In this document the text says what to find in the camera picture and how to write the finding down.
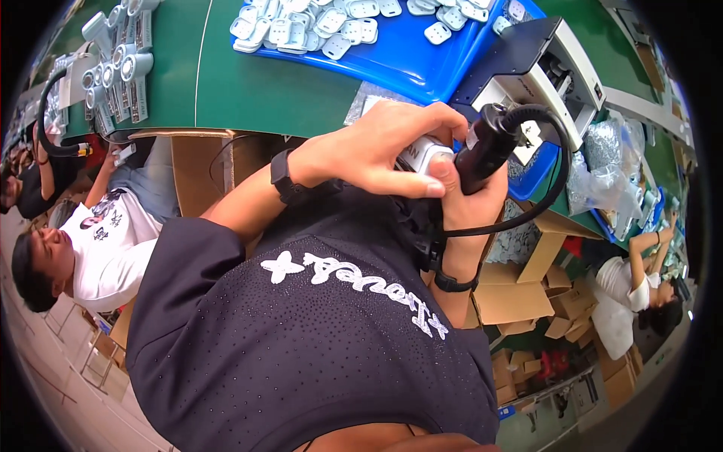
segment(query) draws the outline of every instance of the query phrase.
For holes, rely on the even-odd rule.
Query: green table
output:
[[[77,14],[90,17],[99,6],[107,13],[114,4],[87,0]],[[635,51],[597,0],[539,0],[538,5],[568,21],[604,85],[656,101]],[[173,0],[158,7],[153,15],[155,63],[147,77],[150,117],[139,124],[125,121],[119,128],[209,127],[312,137],[342,127],[361,82],[303,64],[237,54],[228,27],[239,7],[239,1],[230,0]],[[80,25],[73,26],[63,34],[80,36]],[[57,44],[63,45],[60,38]],[[68,136],[87,131],[82,105],[71,107],[70,121]],[[658,143],[656,157],[649,157],[655,177],[658,171],[677,175],[669,140],[661,137]],[[661,164],[654,165],[656,159]],[[546,189],[547,180],[532,200],[541,199]],[[552,209],[569,216],[566,196]],[[573,220],[601,233],[588,213]]]

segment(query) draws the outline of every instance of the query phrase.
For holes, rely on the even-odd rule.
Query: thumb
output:
[[[460,188],[459,173],[450,155],[435,155],[429,162],[429,175],[439,179],[445,186],[445,201],[454,201],[464,196]]]
[[[442,197],[444,185],[434,177],[410,171],[383,169],[376,171],[367,187],[361,187],[375,195],[397,195],[407,198]]]

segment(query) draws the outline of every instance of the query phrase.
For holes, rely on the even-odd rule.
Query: red fabric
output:
[[[582,246],[583,238],[576,236],[568,236],[568,238],[562,243],[562,247],[578,259],[583,258]]]
[[[108,148],[105,140],[101,140],[97,134],[85,135],[85,141],[93,148],[93,153],[85,159],[85,168],[91,169],[103,163],[106,159]]]

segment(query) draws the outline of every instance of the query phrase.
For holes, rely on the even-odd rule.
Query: white star patch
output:
[[[303,265],[291,262],[291,253],[288,250],[279,254],[276,260],[261,262],[261,267],[271,272],[271,283],[273,284],[283,281],[287,273],[298,273],[305,270]]]

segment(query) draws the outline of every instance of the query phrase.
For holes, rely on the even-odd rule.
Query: black coiled hose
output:
[[[557,173],[555,183],[550,187],[547,194],[540,200],[540,202],[538,202],[532,209],[516,216],[515,218],[503,221],[502,223],[483,226],[481,228],[444,231],[444,235],[446,237],[494,234],[521,226],[547,210],[555,203],[557,196],[559,196],[565,189],[565,185],[568,182],[568,175],[570,174],[570,164],[573,160],[573,152],[577,151],[577,149],[573,150],[570,147],[570,138],[565,126],[562,124],[562,120],[549,107],[536,103],[530,103],[509,110],[505,117],[502,118],[500,125],[509,133],[514,133],[517,127],[520,127],[525,121],[541,121],[551,124],[560,139],[562,161],[560,164],[560,172]]]
[[[46,83],[43,88],[43,92],[40,94],[40,104],[38,105],[38,141],[43,149],[51,157],[83,157],[93,153],[93,149],[87,143],[80,143],[79,145],[70,146],[55,146],[49,139],[45,132],[45,110],[48,105],[48,93],[50,89],[55,85],[58,80],[65,77],[67,69],[61,69],[60,71],[53,74],[52,77]]]

